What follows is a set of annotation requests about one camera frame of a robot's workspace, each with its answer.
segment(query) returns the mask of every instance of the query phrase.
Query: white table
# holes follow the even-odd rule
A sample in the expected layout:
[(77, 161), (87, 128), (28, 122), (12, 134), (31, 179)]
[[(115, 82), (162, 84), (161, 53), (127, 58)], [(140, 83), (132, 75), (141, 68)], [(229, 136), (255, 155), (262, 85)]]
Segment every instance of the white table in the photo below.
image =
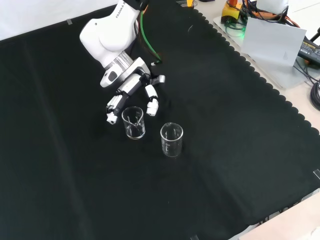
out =
[[(214, 18), (221, 16), (226, 0), (215, 0), (212, 2), (197, 1), (197, 3), (198, 5), (195, 9), (202, 13), (203, 16), (213, 24), (213, 27), (216, 28), (228, 42), (230, 42), (230, 45), (234, 47), (236, 51), (240, 52), (239, 46), (233, 42), (231, 38), (224, 33), (224, 31), (213, 23)], [(289, 14), (291, 19), (307, 30), (307, 37), (312, 37), (320, 27), (320, 14), (316, 13), (318, 9), (320, 11), (320, 0), (289, 0), (289, 4), (291, 4), (291, 13)], [(305, 119), (311, 123), (313, 128), (320, 131), (320, 111), (315, 109), (310, 101), (311, 86), (309, 84), (303, 82), (302, 84), (290, 89), (281, 89), (275, 84), (275, 81), (265, 74), (264, 71), (257, 66), (257, 64), (248, 55), (242, 53), (241, 55), (246, 57), (247, 61), (251, 63), (261, 77), (265, 78), (268, 83), (272, 84), (274, 89), (277, 89), (281, 95), (285, 96), (287, 101), (292, 103), (293, 107), (298, 109), (300, 114), (304, 115)]]
[(256, 227), (239, 240), (306, 240), (320, 227), (320, 193)]

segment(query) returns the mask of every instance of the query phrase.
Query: green cable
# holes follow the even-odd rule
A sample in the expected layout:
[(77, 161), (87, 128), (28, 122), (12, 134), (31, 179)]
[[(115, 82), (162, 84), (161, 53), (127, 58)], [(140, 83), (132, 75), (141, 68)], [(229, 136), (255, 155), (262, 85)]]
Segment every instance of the green cable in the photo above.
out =
[(143, 36), (143, 39), (145, 41), (145, 43), (148, 45), (149, 49), (156, 55), (156, 57), (161, 61), (161, 57), (157, 54), (157, 52), (153, 49), (153, 47), (150, 45), (150, 43), (148, 42), (145, 32), (144, 32), (144, 27), (143, 27), (143, 16), (144, 16), (144, 12), (141, 11), (140, 14), (140, 29), (141, 29), (141, 33)]

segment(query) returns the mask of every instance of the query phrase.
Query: black cloth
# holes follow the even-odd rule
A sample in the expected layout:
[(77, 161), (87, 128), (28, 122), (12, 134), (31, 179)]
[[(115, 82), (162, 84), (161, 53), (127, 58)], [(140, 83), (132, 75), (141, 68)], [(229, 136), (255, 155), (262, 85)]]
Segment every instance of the black cloth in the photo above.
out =
[[(166, 75), (157, 116), (136, 141), (121, 119), (107, 124), (117, 86), (100, 87), (79, 34), (112, 10), (1, 43), (1, 239), (226, 240), (319, 186), (319, 132), (174, 1), (152, 1), (143, 18), (163, 60), (153, 71)], [(141, 90), (127, 106), (147, 102)], [(162, 154), (166, 122), (184, 129), (178, 159)]]

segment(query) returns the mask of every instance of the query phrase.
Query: yellow device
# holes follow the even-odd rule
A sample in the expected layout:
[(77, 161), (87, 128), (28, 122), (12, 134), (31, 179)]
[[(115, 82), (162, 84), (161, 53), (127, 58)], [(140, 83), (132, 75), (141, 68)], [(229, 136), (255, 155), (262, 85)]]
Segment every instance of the yellow device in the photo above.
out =
[(193, 2), (194, 0), (187, 0), (186, 4), (188, 5), (188, 7), (191, 7)]
[(234, 5), (234, 7), (237, 9), (229, 6), (229, 4), (226, 2), (223, 9), (222, 9), (222, 15), (221, 15), (221, 23), (222, 24), (225, 24), (226, 22), (229, 22), (229, 23), (237, 23), (238, 22), (240, 11), (237, 9), (241, 9), (242, 4), (236, 3)]

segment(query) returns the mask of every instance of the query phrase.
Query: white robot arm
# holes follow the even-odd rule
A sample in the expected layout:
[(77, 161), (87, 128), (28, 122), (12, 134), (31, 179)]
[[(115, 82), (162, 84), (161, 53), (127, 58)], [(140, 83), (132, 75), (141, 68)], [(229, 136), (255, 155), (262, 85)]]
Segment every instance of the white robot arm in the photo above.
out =
[(134, 24), (146, 6), (146, 0), (121, 0), (110, 16), (90, 20), (80, 34), (84, 47), (106, 70), (100, 85), (105, 88), (124, 82), (106, 106), (111, 124), (116, 123), (125, 101), (141, 86), (150, 100), (147, 114), (155, 116), (158, 110), (158, 95), (152, 85), (164, 83), (165, 76), (151, 79), (145, 62), (140, 57), (133, 61), (125, 52), (136, 38)]

